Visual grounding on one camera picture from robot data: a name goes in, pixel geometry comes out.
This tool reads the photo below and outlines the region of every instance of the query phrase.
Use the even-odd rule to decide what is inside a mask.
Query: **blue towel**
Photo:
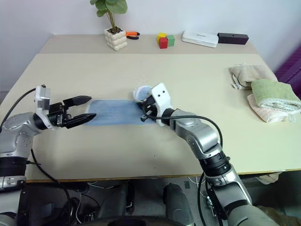
[[[85,125],[108,126],[108,125],[145,125],[155,123],[151,119],[145,122],[140,120],[142,110],[132,100],[93,100],[88,113],[96,113],[97,116]]]

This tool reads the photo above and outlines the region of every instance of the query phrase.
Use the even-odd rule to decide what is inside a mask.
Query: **red block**
[[[159,40],[160,48],[167,48],[168,46],[168,39],[167,38],[160,38]]]

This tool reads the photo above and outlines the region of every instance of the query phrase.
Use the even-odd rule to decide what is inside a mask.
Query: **white wall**
[[[142,34],[246,33],[272,70],[301,43],[301,0],[127,0],[117,25]],[[109,27],[88,0],[0,0],[0,90],[9,90],[51,34]]]

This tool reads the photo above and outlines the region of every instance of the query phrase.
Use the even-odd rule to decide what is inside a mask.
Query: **table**
[[[58,43],[68,43],[66,40],[70,39],[74,48],[64,45],[64,48],[56,49],[56,38]],[[40,84],[51,88],[51,103],[56,103],[78,95],[90,95],[95,99],[132,99],[135,88],[163,82],[175,108],[208,117],[219,125],[224,138],[223,150],[231,157],[230,162],[238,173],[301,168],[300,115],[296,123],[264,123],[248,104],[246,97],[251,91],[238,91],[231,86],[230,66],[241,63],[266,65],[251,43],[241,46],[245,53],[237,45],[223,44],[214,49],[182,43],[178,38],[174,49],[131,48],[136,43],[147,45],[141,38],[129,42],[128,49],[123,52],[106,54],[110,49],[104,44],[102,48],[98,47],[99,53],[86,53],[79,45],[84,39],[84,36],[51,38],[1,104],[0,119],[18,97]],[[176,50],[177,45],[184,54]],[[189,54],[184,46],[194,52]],[[28,95],[12,115],[34,111],[33,98],[33,94]],[[69,112],[77,115],[84,113],[86,108],[87,105],[82,105]],[[186,142],[168,127],[154,124],[82,125],[70,130],[45,130],[35,136],[33,149],[44,169],[62,181],[202,173]],[[32,165],[27,166],[26,176],[28,182],[46,179]]]

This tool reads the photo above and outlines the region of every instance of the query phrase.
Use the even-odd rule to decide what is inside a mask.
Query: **white plant pot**
[[[105,39],[107,40],[108,46],[110,46],[115,51],[118,51],[127,46],[127,37],[125,30],[122,29],[122,31],[117,34],[112,34],[108,32],[108,30],[109,28],[104,30],[104,35]]]

